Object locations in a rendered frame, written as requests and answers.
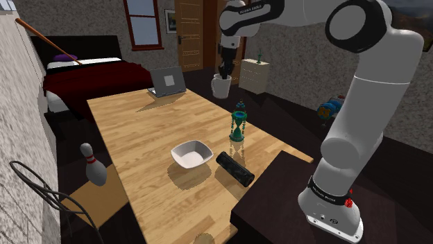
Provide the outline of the white mug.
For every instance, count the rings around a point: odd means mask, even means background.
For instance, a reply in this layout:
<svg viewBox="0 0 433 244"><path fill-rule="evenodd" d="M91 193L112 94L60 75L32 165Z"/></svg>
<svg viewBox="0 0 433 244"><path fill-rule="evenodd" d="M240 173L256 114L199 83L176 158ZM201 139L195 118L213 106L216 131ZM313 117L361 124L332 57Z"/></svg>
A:
<svg viewBox="0 0 433 244"><path fill-rule="evenodd" d="M226 79L216 73L214 74L213 79L211 80L211 89L212 95L215 98L225 99L229 95L230 86L231 86L232 78L231 76L227 76Z"/></svg>

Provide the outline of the cream chest of drawers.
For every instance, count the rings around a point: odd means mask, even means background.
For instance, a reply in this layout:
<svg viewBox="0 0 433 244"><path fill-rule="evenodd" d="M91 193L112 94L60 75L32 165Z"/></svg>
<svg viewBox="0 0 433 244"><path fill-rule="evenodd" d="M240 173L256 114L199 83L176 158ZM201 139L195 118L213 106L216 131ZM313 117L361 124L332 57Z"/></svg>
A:
<svg viewBox="0 0 433 244"><path fill-rule="evenodd" d="M262 94L266 91L270 64L262 61L262 56L262 50L259 50L257 60L243 59L241 61L240 88L254 94Z"/></svg>

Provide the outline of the brown wooden door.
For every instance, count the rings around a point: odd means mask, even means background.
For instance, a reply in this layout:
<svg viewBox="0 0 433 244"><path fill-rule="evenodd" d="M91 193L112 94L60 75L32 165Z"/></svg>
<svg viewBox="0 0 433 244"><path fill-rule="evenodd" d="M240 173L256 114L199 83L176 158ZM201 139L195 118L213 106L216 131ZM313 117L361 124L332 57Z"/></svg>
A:
<svg viewBox="0 0 433 244"><path fill-rule="evenodd" d="M203 0L175 0L175 19L182 71L203 69Z"/></svg>

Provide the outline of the grey laptop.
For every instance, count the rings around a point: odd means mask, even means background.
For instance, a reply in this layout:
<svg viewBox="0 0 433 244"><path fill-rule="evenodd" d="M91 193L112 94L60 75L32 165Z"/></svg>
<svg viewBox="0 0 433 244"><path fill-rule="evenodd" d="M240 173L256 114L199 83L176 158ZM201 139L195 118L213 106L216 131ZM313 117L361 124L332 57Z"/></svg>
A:
<svg viewBox="0 0 433 244"><path fill-rule="evenodd" d="M150 70L153 87L148 88L157 98L186 92L185 80L181 67L169 67Z"/></svg>

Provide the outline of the green ornate hourglass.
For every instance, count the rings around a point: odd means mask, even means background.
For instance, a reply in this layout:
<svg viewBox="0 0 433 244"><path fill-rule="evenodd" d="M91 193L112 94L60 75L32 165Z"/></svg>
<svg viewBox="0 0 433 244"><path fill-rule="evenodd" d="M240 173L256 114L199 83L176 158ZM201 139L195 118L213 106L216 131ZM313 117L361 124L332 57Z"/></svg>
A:
<svg viewBox="0 0 433 244"><path fill-rule="evenodd" d="M241 142L244 140L244 130L247 119L246 106L242 99L236 104L236 108L231 114L231 118L232 122L229 138L231 141Z"/></svg>

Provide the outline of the red framed window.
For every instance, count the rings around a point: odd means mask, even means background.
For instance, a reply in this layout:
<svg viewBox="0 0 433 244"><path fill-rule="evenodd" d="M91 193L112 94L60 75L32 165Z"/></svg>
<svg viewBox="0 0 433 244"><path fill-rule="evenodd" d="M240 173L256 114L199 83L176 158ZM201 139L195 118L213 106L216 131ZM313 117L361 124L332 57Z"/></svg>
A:
<svg viewBox="0 0 433 244"><path fill-rule="evenodd" d="M133 51L163 50L157 0L123 0Z"/></svg>

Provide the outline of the white square bowl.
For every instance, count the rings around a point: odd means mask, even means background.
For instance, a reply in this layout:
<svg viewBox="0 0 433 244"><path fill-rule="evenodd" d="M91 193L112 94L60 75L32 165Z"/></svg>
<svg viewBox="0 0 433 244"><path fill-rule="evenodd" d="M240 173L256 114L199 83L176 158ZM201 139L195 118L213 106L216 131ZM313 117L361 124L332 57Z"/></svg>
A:
<svg viewBox="0 0 433 244"><path fill-rule="evenodd" d="M214 156L214 153L203 142L191 140L173 148L171 156L179 166L190 169L204 164Z"/></svg>

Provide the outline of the black cylinder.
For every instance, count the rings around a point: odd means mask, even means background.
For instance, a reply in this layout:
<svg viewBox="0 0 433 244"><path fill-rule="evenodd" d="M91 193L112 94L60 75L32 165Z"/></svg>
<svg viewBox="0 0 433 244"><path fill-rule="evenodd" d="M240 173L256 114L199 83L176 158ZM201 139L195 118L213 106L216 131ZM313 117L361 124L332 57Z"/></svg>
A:
<svg viewBox="0 0 433 244"><path fill-rule="evenodd" d="M216 162L244 187L249 186L255 179L254 174L252 174L248 169L236 162L225 151L221 152L217 156Z"/></svg>

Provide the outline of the light wooden table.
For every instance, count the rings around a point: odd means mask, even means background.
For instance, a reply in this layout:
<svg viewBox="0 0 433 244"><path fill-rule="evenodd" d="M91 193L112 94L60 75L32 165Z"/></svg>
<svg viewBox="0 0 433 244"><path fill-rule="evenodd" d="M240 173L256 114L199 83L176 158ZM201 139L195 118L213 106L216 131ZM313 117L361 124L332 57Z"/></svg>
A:
<svg viewBox="0 0 433 244"><path fill-rule="evenodd" d="M95 98L89 107L146 244L224 244L246 188L214 159L191 169L171 150L199 140L230 151L231 115L192 91L155 98L146 90Z"/></svg>

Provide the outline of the blue round toy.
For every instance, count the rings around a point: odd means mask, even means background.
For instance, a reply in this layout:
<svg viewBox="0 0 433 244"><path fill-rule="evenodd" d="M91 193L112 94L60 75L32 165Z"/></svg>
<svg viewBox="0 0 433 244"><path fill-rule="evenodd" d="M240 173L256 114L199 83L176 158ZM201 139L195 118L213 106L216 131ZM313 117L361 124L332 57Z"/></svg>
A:
<svg viewBox="0 0 433 244"><path fill-rule="evenodd" d="M343 95L336 95L331 97L328 102L321 104L317 109L319 118L328 120L334 115L337 115L343 106L345 98L346 97Z"/></svg>

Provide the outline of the bed with dark red cover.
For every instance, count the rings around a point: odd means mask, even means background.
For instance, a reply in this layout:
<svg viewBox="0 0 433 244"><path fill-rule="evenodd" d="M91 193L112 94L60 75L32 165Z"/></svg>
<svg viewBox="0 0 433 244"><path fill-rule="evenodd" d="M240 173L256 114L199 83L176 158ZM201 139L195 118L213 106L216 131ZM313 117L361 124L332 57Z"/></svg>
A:
<svg viewBox="0 0 433 244"><path fill-rule="evenodd" d="M151 88L150 71L125 61L116 35L49 36L63 54L36 36L33 46L44 65L42 88L51 112L70 110L92 119L87 101Z"/></svg>

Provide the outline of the dark robot stand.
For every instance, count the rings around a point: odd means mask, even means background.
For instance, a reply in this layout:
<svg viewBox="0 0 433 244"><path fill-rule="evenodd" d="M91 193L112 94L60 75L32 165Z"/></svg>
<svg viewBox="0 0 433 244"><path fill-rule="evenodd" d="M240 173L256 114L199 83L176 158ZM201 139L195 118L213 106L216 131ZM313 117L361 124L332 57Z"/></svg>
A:
<svg viewBox="0 0 433 244"><path fill-rule="evenodd" d="M349 244L308 223L298 205L315 165L280 152L232 209L228 244ZM433 206L408 202L411 186L362 171L353 185L364 222L359 244L433 244Z"/></svg>

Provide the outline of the white bowling pin red stripes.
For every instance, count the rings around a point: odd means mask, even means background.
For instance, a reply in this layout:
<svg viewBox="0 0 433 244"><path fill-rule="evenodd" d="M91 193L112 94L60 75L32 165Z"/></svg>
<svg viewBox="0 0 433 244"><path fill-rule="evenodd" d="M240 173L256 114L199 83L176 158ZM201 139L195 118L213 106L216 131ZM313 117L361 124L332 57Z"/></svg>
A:
<svg viewBox="0 0 433 244"><path fill-rule="evenodd" d="M80 151L87 161L85 172L88 180L97 186L103 186L107 180L106 167L95 158L93 149L89 143L82 143Z"/></svg>

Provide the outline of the small framed wall picture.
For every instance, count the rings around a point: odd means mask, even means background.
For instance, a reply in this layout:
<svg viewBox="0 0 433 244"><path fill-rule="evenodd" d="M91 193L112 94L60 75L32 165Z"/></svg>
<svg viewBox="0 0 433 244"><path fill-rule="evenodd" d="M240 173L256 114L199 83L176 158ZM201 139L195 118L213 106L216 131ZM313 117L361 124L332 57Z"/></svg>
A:
<svg viewBox="0 0 433 244"><path fill-rule="evenodd" d="M167 34L176 34L175 10L164 10Z"/></svg>

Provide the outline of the large landscape wall picture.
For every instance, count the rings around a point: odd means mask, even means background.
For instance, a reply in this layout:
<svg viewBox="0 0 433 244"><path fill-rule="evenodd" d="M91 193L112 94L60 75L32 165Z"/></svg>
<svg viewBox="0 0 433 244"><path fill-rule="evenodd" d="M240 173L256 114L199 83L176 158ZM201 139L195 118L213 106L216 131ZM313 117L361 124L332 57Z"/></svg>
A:
<svg viewBox="0 0 433 244"><path fill-rule="evenodd" d="M391 9L391 26L419 33L424 39L423 52L433 45L433 0L383 0Z"/></svg>

